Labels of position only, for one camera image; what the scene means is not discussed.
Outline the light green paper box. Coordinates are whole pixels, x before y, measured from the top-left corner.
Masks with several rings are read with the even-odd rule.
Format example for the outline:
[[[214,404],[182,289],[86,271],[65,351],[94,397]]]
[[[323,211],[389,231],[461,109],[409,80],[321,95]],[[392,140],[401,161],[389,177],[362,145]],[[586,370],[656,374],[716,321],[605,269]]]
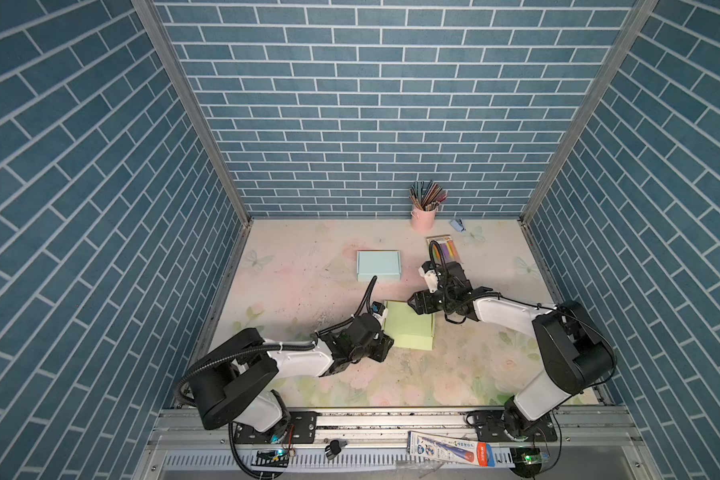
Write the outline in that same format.
[[[435,317],[417,314],[407,303],[385,302],[383,331],[394,340],[394,347],[431,351],[434,345]]]

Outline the light blue paper box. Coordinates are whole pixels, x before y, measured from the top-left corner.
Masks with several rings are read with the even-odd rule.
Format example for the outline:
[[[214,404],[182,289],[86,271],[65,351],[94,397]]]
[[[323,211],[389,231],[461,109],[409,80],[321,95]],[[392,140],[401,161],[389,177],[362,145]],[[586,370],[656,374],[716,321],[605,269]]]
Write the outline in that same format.
[[[382,282],[400,281],[402,263],[399,251],[364,250],[356,255],[356,278],[359,282],[370,281],[376,277]]]

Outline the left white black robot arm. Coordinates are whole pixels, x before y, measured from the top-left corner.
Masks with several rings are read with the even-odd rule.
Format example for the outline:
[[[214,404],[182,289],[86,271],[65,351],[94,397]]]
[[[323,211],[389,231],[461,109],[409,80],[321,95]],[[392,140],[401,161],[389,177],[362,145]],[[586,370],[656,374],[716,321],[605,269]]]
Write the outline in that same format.
[[[371,313],[314,332],[302,342],[267,340],[257,329],[246,328],[192,364],[175,383],[173,395],[197,410],[207,430],[237,424],[277,437],[291,415],[272,382],[328,377],[364,359],[382,363],[393,345]]]

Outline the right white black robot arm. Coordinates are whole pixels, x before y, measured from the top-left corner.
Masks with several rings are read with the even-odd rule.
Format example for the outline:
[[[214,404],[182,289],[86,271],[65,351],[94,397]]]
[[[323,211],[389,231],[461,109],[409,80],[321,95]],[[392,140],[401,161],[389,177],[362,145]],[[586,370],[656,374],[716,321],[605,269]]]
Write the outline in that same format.
[[[474,288],[462,266],[454,261],[444,265],[426,261],[419,274],[427,288],[407,301],[416,313],[441,312],[446,317],[455,314],[536,341],[543,370],[505,403],[506,425],[534,424],[615,372],[617,357],[613,347],[579,303],[546,306],[511,299],[492,288]]]

